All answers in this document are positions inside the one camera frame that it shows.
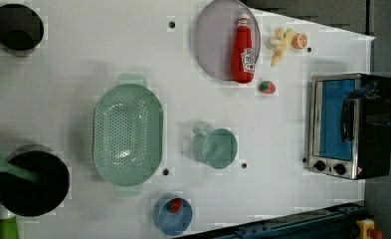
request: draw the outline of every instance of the oven knob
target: oven knob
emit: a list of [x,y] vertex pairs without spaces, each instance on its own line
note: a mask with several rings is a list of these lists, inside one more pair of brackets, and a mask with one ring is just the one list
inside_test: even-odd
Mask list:
[[333,169],[335,170],[335,172],[338,175],[343,175],[344,173],[346,173],[346,167],[340,163],[338,165],[336,165],[335,167],[333,167]]
[[319,171],[324,171],[325,170],[325,162],[319,160],[316,164],[313,165],[318,169]]

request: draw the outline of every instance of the green handle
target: green handle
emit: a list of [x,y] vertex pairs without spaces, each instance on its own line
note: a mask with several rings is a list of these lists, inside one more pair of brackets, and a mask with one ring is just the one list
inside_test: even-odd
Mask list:
[[16,217],[0,219],[0,239],[19,239]]
[[194,127],[192,128],[192,131],[196,134],[196,135],[203,135],[203,136],[207,136],[207,131],[205,131],[203,128],[200,128],[200,127]]
[[128,197],[128,196],[136,196],[142,192],[143,184],[140,183],[138,185],[122,187],[122,186],[113,186],[114,195],[118,197]]
[[123,73],[117,80],[120,84],[137,84],[146,87],[146,78],[138,74]]
[[6,172],[34,183],[39,182],[39,175],[37,173],[28,171],[10,163],[8,163],[7,165],[8,167]]

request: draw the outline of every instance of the cup handle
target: cup handle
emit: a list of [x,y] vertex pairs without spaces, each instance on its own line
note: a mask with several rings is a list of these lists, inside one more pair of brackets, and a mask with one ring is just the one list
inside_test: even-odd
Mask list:
[[203,128],[200,128],[200,127],[194,127],[192,128],[192,131],[196,134],[196,135],[203,135],[203,136],[207,136],[207,132],[203,129]]

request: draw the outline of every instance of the gray floor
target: gray floor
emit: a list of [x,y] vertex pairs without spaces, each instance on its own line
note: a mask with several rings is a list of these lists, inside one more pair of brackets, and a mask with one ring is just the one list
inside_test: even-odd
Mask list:
[[[247,5],[357,33],[366,30],[366,0],[247,0]],[[374,71],[391,76],[391,0],[371,0],[370,6]],[[391,239],[391,167],[389,176],[366,180],[365,205],[376,227]]]

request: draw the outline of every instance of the dark pot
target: dark pot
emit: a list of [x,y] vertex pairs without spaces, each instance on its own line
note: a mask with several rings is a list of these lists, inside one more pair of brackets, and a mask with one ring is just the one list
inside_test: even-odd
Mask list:
[[44,147],[31,149],[17,150],[9,163],[38,173],[40,183],[0,173],[0,201],[9,211],[28,217],[54,210],[65,199],[70,187],[68,168],[57,156]]
[[0,43],[15,51],[34,49],[42,40],[44,25],[29,7],[7,4],[0,7]]

